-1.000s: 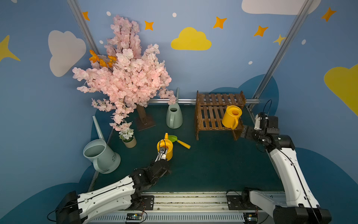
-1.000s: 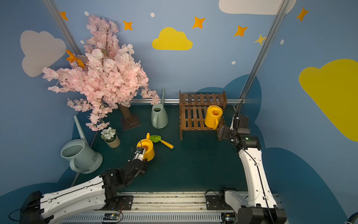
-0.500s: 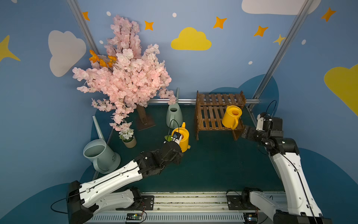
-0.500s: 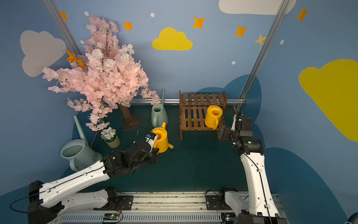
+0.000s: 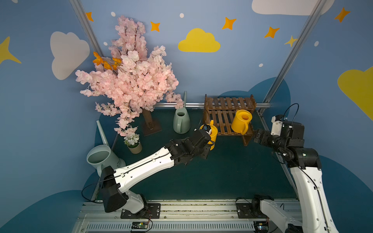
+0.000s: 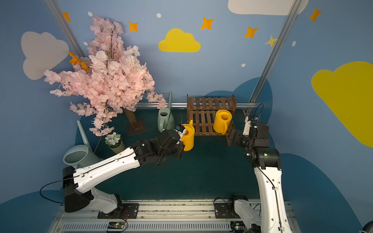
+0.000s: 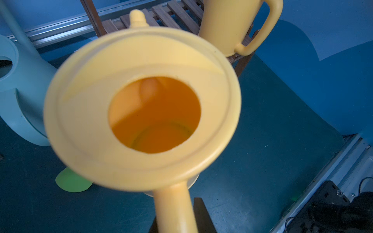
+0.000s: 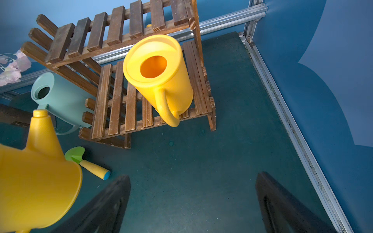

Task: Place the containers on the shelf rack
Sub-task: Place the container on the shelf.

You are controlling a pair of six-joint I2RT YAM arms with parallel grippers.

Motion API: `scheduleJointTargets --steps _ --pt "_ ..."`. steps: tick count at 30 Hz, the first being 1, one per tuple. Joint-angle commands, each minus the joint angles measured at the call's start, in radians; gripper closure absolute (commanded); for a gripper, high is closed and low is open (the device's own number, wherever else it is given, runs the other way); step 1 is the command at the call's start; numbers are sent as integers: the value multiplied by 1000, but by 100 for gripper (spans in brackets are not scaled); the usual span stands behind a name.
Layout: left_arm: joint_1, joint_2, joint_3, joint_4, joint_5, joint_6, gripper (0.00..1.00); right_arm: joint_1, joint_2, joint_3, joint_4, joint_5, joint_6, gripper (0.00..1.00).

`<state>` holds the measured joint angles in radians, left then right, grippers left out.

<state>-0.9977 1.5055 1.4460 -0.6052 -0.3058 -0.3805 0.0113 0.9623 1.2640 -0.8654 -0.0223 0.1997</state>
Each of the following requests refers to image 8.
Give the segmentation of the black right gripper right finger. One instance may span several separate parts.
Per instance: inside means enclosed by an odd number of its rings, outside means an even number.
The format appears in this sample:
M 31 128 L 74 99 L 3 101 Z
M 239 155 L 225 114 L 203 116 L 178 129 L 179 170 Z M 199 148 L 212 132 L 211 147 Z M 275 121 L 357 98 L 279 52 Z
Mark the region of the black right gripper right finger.
M 335 233 L 267 172 L 257 175 L 255 189 L 267 233 Z

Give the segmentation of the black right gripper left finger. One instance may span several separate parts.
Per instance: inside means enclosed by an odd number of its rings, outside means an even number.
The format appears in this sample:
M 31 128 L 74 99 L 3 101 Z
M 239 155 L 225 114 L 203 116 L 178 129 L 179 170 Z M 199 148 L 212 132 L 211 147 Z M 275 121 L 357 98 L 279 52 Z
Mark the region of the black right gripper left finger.
M 53 233 L 118 233 L 131 193 L 128 175 L 119 176 Z

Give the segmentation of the yellow watering can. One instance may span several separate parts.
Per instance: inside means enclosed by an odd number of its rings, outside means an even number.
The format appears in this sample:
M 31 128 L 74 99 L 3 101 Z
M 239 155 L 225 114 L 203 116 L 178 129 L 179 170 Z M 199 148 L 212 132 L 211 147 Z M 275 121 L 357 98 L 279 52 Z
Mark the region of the yellow watering can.
M 169 126 L 179 125 L 192 104 L 193 89 L 176 39 L 155 35 L 139 41 L 127 53 L 123 73 Z
M 81 167 L 65 159 L 47 110 L 34 110 L 26 147 L 1 145 L 1 232 L 55 224 L 73 206 L 82 179 Z

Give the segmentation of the small mint green watering can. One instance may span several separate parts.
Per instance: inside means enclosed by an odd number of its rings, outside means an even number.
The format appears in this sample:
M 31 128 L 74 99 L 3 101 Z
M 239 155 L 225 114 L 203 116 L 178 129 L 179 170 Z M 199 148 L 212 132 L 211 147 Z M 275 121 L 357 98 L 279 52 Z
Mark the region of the small mint green watering can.
M 82 121 L 82 116 L 84 112 L 93 112 L 86 108 L 85 100 L 96 98 L 58 74 L 47 72 L 40 75 L 32 86 L 31 98 L 38 104 L 38 110 L 45 109 L 72 125 L 66 132 L 57 131 L 57 135 L 91 127 L 91 124 Z

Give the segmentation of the brown wooden slatted shelf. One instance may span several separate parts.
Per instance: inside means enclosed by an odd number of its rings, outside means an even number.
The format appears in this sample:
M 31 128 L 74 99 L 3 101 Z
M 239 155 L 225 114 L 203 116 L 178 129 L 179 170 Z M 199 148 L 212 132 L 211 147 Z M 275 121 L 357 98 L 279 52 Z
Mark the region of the brown wooden slatted shelf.
M 196 1 L 136 1 L 93 20 L 37 23 L 21 51 L 90 95 L 81 139 L 128 149 L 131 133 L 202 116 L 216 130 Z

